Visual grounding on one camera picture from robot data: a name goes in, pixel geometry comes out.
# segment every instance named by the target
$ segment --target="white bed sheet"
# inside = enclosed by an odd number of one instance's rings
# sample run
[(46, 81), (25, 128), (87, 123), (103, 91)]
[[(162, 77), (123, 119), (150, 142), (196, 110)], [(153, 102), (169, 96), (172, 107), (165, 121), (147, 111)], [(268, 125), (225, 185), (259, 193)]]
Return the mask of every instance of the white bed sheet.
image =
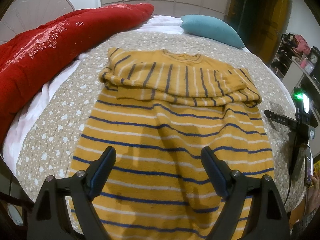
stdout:
[[(134, 31), (183, 34), (183, 29), (180, 27), (181, 23), (181, 18), (154, 15), (146, 23), (134, 29)], [(247, 48), (243, 48), (243, 50), (250, 53), (250, 51)], [(54, 79), (44, 84), (41, 92), (39, 92), (31, 100), (31, 102), (24, 106), (23, 109), (16, 115), (4, 140), (3, 145), (4, 161), (6, 162), (6, 164), (8, 165), (8, 167), (14, 175), (16, 175), (16, 164), (18, 161), (20, 151), (22, 149), (23, 141), (26, 138), (27, 133), (30, 131), (36, 120), (44, 111), (45, 107), (49, 104), (50, 100), (52, 99), (58, 88), (77, 69), (79, 63), (85, 57), (87, 57), (87, 54), (80, 54), (77, 60), (69, 64)], [(285, 88), (285, 86), (283, 85), (283, 83), (278, 79), (278, 77), (272, 72), (271, 69), (269, 69), (267, 66), (266, 68), (276, 78), (276, 80), (278, 80), (279, 85), (282, 88), (287, 100), (291, 103), (292, 107), (294, 108), (294, 103), (291, 99), (291, 96)]]

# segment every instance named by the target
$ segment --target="human hand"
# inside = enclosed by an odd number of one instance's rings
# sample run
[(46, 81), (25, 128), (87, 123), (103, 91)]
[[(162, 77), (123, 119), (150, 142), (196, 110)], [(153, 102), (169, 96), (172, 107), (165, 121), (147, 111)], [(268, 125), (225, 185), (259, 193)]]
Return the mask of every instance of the human hand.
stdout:
[(320, 171), (311, 175), (311, 180), (313, 182), (314, 188), (311, 198), (308, 201), (307, 213), (311, 213), (314, 209), (318, 209), (320, 206)]

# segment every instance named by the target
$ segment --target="illuminated screen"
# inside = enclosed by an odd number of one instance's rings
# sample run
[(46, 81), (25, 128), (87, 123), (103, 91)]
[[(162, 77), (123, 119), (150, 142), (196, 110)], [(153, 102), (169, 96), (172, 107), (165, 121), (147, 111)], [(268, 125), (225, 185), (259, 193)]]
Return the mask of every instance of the illuminated screen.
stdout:
[(305, 111), (307, 114), (309, 114), (309, 107), (310, 107), (310, 102), (309, 98), (303, 94), (303, 111)]

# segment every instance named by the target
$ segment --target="pillow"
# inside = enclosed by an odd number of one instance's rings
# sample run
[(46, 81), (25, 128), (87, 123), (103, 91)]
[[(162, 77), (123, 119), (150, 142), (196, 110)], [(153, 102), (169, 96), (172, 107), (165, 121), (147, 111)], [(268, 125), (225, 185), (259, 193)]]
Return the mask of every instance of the pillow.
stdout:
[(220, 41), (236, 48), (245, 47), (238, 33), (220, 19), (205, 15), (185, 15), (181, 19), (181, 27), (188, 33)]
[(0, 145), (16, 113), (78, 54), (148, 20), (151, 4), (68, 13), (0, 46)]

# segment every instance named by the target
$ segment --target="green light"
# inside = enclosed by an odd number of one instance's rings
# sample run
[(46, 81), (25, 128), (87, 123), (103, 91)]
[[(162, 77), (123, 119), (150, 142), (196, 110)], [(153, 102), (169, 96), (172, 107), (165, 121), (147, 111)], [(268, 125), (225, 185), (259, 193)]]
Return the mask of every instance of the green light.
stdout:
[(303, 99), (303, 94), (295, 94), (294, 95), (298, 100), (302, 100)]

